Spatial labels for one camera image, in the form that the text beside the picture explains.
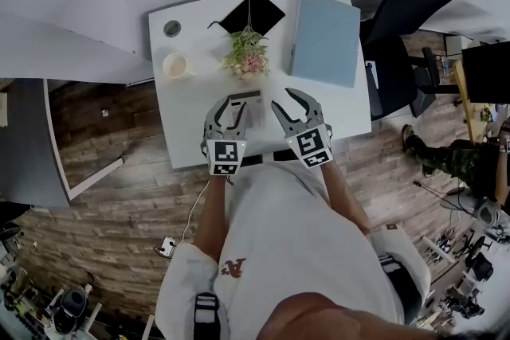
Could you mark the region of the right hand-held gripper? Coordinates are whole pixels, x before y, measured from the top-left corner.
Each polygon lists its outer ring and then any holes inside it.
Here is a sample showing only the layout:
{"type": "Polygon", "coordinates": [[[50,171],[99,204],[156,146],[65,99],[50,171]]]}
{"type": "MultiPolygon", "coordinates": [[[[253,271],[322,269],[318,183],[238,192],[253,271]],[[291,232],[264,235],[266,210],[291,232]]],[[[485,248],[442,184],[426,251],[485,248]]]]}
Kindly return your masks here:
{"type": "Polygon", "coordinates": [[[296,157],[306,168],[316,168],[333,160],[331,151],[331,132],[323,123],[323,112],[320,103],[309,94],[295,88],[285,91],[304,110],[306,123],[301,119],[291,119],[287,112],[276,101],[271,108],[278,119],[286,142],[296,157]]]}

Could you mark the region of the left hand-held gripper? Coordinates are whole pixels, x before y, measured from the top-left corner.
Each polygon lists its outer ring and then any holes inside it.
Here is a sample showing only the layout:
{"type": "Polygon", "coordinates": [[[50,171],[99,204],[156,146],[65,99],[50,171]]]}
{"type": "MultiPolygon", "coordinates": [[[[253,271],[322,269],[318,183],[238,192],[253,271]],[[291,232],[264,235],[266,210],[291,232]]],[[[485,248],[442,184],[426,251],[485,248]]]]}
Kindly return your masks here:
{"type": "Polygon", "coordinates": [[[245,129],[248,105],[246,102],[241,105],[233,126],[227,127],[223,134],[220,118],[229,101],[228,96],[217,101],[206,114],[204,121],[203,140],[200,147],[212,176],[235,175],[241,167],[247,147],[245,129]]]}

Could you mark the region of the white remote device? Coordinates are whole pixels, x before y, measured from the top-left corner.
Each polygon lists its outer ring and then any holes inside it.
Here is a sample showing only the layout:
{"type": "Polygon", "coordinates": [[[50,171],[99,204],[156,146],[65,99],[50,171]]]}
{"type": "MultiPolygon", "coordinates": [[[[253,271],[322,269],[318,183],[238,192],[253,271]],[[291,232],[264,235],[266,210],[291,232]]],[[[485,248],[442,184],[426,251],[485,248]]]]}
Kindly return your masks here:
{"type": "Polygon", "coordinates": [[[262,91],[249,89],[229,96],[229,105],[226,108],[228,126],[232,127],[238,117],[243,104],[247,104],[246,128],[263,127],[265,125],[265,106],[262,91]]]}

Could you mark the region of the person's right forearm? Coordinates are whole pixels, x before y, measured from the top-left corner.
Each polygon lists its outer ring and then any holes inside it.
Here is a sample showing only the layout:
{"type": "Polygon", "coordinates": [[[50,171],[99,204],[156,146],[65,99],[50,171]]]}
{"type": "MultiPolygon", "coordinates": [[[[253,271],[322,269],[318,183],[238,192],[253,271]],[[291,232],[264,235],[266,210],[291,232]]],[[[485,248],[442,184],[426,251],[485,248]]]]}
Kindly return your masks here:
{"type": "Polygon", "coordinates": [[[371,232],[367,213],[351,192],[338,165],[330,161],[323,164],[320,169],[331,208],[356,225],[362,234],[367,236],[371,232]]]}

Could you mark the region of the person's left forearm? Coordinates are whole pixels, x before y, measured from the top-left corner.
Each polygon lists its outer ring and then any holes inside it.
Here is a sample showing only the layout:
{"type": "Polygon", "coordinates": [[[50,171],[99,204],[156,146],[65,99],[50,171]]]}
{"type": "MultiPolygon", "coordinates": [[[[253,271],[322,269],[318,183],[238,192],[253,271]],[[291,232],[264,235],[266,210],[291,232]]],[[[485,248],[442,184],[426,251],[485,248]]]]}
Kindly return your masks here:
{"type": "Polygon", "coordinates": [[[228,230],[225,216],[225,190],[225,177],[210,178],[205,204],[193,241],[193,245],[216,263],[220,260],[228,230]]]}

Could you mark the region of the person's black trousers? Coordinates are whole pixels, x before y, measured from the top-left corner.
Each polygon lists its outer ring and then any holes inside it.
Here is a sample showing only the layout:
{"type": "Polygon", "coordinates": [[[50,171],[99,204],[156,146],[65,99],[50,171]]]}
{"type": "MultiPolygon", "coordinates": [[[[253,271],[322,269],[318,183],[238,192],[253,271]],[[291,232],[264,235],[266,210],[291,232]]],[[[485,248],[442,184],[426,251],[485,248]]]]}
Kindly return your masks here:
{"type": "Polygon", "coordinates": [[[298,158],[290,149],[278,150],[267,154],[245,156],[241,161],[241,167],[255,166],[265,162],[291,162],[298,158]]]}

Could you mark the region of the pink green flower bouquet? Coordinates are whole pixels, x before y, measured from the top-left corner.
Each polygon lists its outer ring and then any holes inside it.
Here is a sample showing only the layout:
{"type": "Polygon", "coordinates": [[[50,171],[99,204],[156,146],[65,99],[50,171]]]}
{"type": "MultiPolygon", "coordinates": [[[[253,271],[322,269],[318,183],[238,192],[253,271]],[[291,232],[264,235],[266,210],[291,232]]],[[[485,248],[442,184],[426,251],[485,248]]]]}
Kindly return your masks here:
{"type": "Polygon", "coordinates": [[[260,76],[268,77],[269,60],[266,45],[260,41],[266,37],[252,27],[251,0],[248,2],[247,24],[242,31],[230,34],[232,49],[222,59],[222,70],[240,81],[250,82],[260,76]]]}

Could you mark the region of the cream mug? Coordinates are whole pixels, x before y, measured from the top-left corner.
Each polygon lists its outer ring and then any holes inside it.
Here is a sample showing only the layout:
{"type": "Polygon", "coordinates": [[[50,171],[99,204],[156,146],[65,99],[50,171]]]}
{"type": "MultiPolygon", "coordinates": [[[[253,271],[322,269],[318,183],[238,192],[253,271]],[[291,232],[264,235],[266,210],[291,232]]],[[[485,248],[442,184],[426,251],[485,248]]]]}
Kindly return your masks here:
{"type": "Polygon", "coordinates": [[[195,76],[188,59],[181,53],[170,53],[162,65],[163,73],[171,80],[182,80],[195,76]]]}

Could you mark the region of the light blue laptop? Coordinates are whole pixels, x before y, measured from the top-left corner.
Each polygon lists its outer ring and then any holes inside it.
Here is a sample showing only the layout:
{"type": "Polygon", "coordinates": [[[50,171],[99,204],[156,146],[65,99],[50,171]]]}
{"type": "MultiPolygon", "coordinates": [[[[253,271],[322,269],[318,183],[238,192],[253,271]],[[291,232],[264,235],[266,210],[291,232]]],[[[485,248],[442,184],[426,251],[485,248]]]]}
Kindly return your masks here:
{"type": "Polygon", "coordinates": [[[299,0],[289,73],[353,88],[360,10],[336,0],[299,0]]]}

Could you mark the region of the black graduation cap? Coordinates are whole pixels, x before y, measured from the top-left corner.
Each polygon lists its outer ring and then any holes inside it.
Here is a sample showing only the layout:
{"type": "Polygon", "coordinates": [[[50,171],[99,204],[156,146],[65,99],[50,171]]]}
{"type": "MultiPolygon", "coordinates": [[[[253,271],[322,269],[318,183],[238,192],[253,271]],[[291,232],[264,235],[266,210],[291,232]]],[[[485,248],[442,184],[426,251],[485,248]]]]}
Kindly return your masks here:
{"type": "Polygon", "coordinates": [[[212,21],[208,28],[220,25],[227,33],[234,34],[249,26],[264,36],[284,16],[285,13],[270,0],[244,0],[221,21],[212,21]]]}

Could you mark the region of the person's white t-shirt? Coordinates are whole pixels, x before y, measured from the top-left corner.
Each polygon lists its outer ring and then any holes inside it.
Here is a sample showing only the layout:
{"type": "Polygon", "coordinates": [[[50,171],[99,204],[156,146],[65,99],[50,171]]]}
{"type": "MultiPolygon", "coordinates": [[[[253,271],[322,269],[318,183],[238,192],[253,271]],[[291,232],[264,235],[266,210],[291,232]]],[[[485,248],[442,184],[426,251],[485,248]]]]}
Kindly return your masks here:
{"type": "Polygon", "coordinates": [[[193,339],[203,293],[218,301],[221,340],[256,340],[276,306],[302,293],[395,323],[411,322],[422,308],[430,271],[405,232],[388,225],[363,235],[301,165],[241,170],[225,209],[218,263],[191,243],[175,249],[155,312],[166,340],[193,339]]]}

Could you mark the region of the yellow table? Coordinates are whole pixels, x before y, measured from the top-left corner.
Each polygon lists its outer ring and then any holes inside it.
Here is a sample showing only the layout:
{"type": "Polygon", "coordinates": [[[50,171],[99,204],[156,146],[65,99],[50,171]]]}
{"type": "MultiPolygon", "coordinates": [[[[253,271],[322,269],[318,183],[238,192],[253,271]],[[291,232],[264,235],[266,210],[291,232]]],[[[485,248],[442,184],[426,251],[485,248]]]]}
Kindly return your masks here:
{"type": "Polygon", "coordinates": [[[465,71],[463,69],[462,60],[459,59],[453,64],[453,77],[459,88],[461,105],[465,113],[465,122],[468,128],[469,139],[472,143],[478,141],[476,129],[476,111],[474,105],[470,102],[467,92],[467,83],[465,79],[465,71]]]}

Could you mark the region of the white storage box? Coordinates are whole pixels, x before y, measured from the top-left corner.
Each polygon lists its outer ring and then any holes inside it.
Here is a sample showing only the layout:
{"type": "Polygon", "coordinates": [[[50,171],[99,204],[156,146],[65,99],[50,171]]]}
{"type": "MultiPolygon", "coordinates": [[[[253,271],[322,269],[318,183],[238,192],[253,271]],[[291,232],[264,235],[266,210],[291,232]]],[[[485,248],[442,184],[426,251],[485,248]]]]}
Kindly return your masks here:
{"type": "Polygon", "coordinates": [[[445,52],[448,57],[454,57],[462,54],[463,49],[467,49],[473,43],[473,39],[461,35],[445,36],[445,52]]]}

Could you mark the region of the grey desk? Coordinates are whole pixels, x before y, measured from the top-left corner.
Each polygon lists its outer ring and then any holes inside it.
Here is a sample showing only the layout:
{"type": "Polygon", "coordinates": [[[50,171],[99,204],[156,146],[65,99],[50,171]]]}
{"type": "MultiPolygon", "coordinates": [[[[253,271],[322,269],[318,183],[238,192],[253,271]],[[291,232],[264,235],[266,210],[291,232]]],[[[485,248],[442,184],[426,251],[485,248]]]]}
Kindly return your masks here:
{"type": "Polygon", "coordinates": [[[46,79],[17,79],[6,93],[7,125],[0,127],[0,197],[43,208],[71,200],[124,164],[109,163],[71,188],[53,129],[46,79]]]}

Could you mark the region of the black white device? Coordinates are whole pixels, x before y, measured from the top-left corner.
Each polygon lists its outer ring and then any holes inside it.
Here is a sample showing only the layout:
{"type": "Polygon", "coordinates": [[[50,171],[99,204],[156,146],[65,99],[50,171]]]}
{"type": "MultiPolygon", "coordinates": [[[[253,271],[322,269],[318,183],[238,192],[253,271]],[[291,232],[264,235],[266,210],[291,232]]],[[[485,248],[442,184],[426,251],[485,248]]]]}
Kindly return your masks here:
{"type": "Polygon", "coordinates": [[[52,322],[59,335],[72,334],[78,331],[85,319],[88,307],[88,294],[83,288],[75,287],[66,290],[57,298],[53,310],[52,322]]]}

